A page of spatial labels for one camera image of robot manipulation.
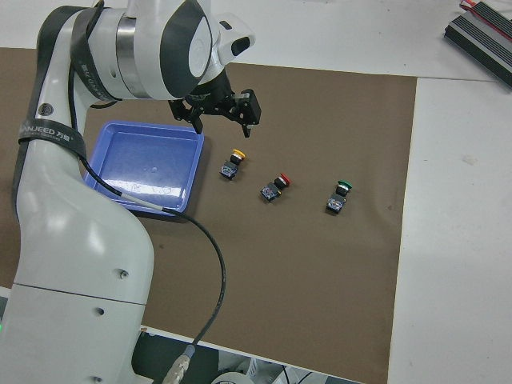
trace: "blue tray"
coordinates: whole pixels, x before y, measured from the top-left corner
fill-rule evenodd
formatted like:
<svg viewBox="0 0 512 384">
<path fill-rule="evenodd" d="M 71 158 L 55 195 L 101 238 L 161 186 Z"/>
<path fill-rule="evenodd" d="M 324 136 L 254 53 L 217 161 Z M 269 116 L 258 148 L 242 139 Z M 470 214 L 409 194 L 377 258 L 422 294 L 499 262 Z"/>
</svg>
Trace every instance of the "blue tray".
<svg viewBox="0 0 512 384">
<path fill-rule="evenodd" d="M 201 155 L 204 136 L 191 128 L 112 121 L 98 136 L 90 166 L 107 183 L 136 198 L 183 212 Z M 86 174 L 88 186 L 134 214 L 172 217 L 121 199 Z"/>
</svg>

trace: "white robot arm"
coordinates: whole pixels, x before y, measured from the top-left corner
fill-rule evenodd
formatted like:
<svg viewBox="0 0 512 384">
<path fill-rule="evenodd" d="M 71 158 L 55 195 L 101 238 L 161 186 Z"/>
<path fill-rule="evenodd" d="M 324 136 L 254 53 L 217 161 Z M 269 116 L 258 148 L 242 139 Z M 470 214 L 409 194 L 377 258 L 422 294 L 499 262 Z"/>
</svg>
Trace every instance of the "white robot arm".
<svg viewBox="0 0 512 384">
<path fill-rule="evenodd" d="M 248 136 L 258 101 L 252 90 L 234 94 L 224 66 L 253 43 L 242 22 L 214 18 L 203 0 L 64 6 L 45 20 L 14 177 L 22 244 L 0 332 L 1 383 L 152 382 L 133 372 L 131 355 L 153 247 L 132 214 L 82 181 L 86 111 L 168 100 L 197 132 L 201 114 L 218 114 Z"/>
</svg>

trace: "silver band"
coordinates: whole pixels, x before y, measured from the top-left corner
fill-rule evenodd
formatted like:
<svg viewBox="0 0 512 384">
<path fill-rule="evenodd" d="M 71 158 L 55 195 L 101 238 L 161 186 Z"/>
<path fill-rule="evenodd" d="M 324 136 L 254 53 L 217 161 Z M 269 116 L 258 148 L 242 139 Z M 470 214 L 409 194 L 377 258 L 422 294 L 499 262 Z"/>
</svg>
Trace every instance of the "silver band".
<svg viewBox="0 0 512 384">
<path fill-rule="evenodd" d="M 134 34 L 136 19 L 123 16 L 119 21 L 116 37 L 116 53 L 119 71 L 126 88 L 136 98 L 151 98 L 138 77 L 134 56 Z"/>
</svg>

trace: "brown mat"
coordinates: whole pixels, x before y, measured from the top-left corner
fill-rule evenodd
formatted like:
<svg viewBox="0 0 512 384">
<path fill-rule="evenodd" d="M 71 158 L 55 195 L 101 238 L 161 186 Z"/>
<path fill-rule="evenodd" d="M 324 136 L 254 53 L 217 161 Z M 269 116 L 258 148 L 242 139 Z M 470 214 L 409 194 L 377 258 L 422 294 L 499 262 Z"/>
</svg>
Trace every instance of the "brown mat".
<svg viewBox="0 0 512 384">
<path fill-rule="evenodd" d="M 0 50 L 0 286 L 19 252 L 10 184 L 35 73 L 33 50 Z M 228 291 L 205 340 L 368 383 L 385 383 L 393 321 L 415 78 L 230 65 L 232 86 L 254 88 L 262 121 L 244 139 L 207 117 L 205 148 L 188 212 L 216 237 Z M 92 110 L 89 152 L 107 120 L 177 123 L 166 102 Z M 235 180 L 219 168 L 247 154 Z M 285 172 L 293 185 L 269 204 L 259 190 Z M 354 189 L 326 213 L 340 178 Z M 193 337 L 218 295 L 218 262 L 189 223 L 142 219 L 155 269 L 144 324 Z"/>
</svg>

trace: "black wire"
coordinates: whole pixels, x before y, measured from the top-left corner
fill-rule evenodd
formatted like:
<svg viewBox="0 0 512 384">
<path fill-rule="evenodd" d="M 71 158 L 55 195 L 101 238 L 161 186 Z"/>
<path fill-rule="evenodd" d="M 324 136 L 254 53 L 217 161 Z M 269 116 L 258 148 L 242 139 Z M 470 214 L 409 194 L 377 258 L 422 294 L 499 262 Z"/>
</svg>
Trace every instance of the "black wire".
<svg viewBox="0 0 512 384">
<path fill-rule="evenodd" d="M 285 366 L 281 366 L 282 367 L 282 371 L 285 373 L 285 376 L 286 376 L 286 384 L 290 384 L 290 378 L 288 377 L 288 373 L 286 372 L 286 367 Z"/>
<path fill-rule="evenodd" d="M 74 69 L 72 66 L 70 66 L 70 72 L 68 77 L 68 103 L 70 105 L 70 119 L 71 119 L 71 127 L 75 130 L 78 129 L 78 123 L 77 123 L 77 115 L 76 110 L 74 106 Z M 92 178 L 101 186 L 103 186 L 105 189 L 107 189 L 109 192 L 116 194 L 117 196 L 121 196 L 122 192 L 120 190 L 115 189 L 111 185 L 109 185 L 105 180 L 103 180 L 100 176 L 94 172 L 94 170 L 91 168 L 89 162 L 86 158 L 80 157 L 80 162 L 83 164 L 86 171 L 92 176 Z M 221 309 L 222 303 L 224 302 L 224 296 L 226 295 L 226 264 L 224 263 L 224 257 L 222 256 L 222 251 L 220 247 L 217 244 L 217 241 L 212 236 L 212 234 L 208 231 L 207 228 L 204 227 L 203 224 L 198 222 L 195 218 L 192 218 L 188 214 L 184 214 L 183 212 L 178 212 L 176 210 L 172 210 L 171 208 L 162 208 L 163 212 L 166 212 L 168 214 L 174 214 L 176 216 L 179 216 L 180 218 L 184 218 L 185 220 L 191 222 L 194 224 L 197 228 L 201 230 L 205 234 L 205 236 L 208 237 L 210 240 L 212 246 L 215 249 L 215 252 L 218 256 L 218 262 L 221 267 L 221 289 L 220 293 L 218 295 L 217 305 L 214 308 L 214 312 L 204 325 L 204 327 L 201 329 L 201 331 L 198 333 L 198 335 L 195 337 L 195 339 L 192 341 L 192 345 L 196 346 L 202 339 L 202 337 L 205 335 L 205 333 L 208 331 L 208 329 L 211 327 L 215 319 L 217 318 L 218 312 Z"/>
<path fill-rule="evenodd" d="M 108 108 L 109 106 L 112 106 L 116 104 L 117 102 L 108 102 L 107 104 L 94 104 L 90 106 L 91 108 L 94 108 L 96 110 L 102 110 L 103 108 Z"/>
<path fill-rule="evenodd" d="M 301 378 L 297 384 L 301 384 L 301 382 L 304 381 L 305 378 L 307 378 L 310 374 L 312 374 L 313 372 L 309 372 L 306 376 L 304 376 L 303 378 Z"/>
</svg>

